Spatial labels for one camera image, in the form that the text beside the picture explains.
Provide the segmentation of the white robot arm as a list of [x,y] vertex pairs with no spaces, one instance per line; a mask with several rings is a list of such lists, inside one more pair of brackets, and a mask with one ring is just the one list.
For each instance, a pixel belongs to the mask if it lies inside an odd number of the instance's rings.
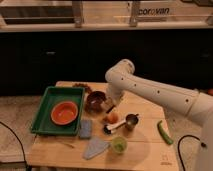
[[125,91],[134,93],[162,107],[170,108],[199,125],[200,141],[195,171],[213,171],[213,96],[198,90],[177,87],[134,75],[135,66],[128,59],[120,60],[107,70],[106,94],[117,105]]

